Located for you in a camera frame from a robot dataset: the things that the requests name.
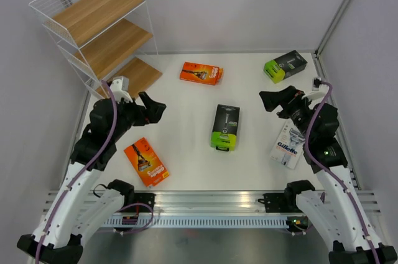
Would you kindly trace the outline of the black green razor box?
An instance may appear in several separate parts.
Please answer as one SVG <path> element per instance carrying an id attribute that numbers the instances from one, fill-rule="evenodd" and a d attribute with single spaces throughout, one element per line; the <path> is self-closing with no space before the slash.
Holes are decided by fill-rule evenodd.
<path id="1" fill-rule="evenodd" d="M 306 66 L 306 59 L 298 51 L 293 50 L 266 62 L 263 72 L 276 84 L 303 71 Z"/>
<path id="2" fill-rule="evenodd" d="M 216 150 L 229 152 L 236 147 L 240 108 L 217 105 L 210 145 Z"/>

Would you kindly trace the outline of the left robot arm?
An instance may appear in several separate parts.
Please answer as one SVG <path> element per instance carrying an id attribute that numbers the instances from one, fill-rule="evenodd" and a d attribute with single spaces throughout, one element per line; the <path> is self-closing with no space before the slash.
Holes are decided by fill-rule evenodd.
<path id="1" fill-rule="evenodd" d="M 166 105 L 140 92 L 142 101 L 107 99 L 96 101 L 89 124 L 75 144 L 64 181 L 49 211 L 32 234 L 17 243 L 36 263 L 78 263 L 87 241 L 116 212 L 128 212 L 136 204 L 133 185 L 114 180 L 83 215 L 80 209 L 92 186 L 116 153 L 116 142 L 131 128 L 156 124 Z"/>

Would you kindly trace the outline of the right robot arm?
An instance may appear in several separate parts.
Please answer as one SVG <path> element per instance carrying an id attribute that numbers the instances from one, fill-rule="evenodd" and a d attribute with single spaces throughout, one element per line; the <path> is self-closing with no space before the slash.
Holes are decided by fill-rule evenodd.
<path id="1" fill-rule="evenodd" d="M 264 108 L 290 119 L 304 135 L 304 158 L 322 184 L 330 205 L 325 206 L 308 180 L 287 184 L 284 204 L 303 212 L 328 249 L 330 263 L 397 263 L 397 252 L 386 245 L 371 225 L 353 186 L 348 161 L 336 139 L 338 110 L 327 103 L 332 85 L 320 103 L 294 86 L 281 91 L 261 91 Z"/>

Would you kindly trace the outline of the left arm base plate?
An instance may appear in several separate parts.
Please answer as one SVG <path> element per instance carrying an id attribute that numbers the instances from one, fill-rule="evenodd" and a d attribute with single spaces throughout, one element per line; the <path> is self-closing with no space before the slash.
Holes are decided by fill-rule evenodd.
<path id="1" fill-rule="evenodd" d="M 134 212 L 136 214 L 150 213 L 150 209 L 145 205 L 153 209 L 155 206 L 155 197 L 156 195 L 154 193 L 136 193 L 134 196 L 134 203 L 136 204 L 136 206 L 133 207 Z"/>

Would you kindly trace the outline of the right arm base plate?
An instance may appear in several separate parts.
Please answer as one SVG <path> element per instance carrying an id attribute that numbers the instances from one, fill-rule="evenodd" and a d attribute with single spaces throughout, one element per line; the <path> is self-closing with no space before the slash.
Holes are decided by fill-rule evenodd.
<path id="1" fill-rule="evenodd" d="M 266 213 L 289 213 L 284 193 L 266 193 L 263 195 Z"/>

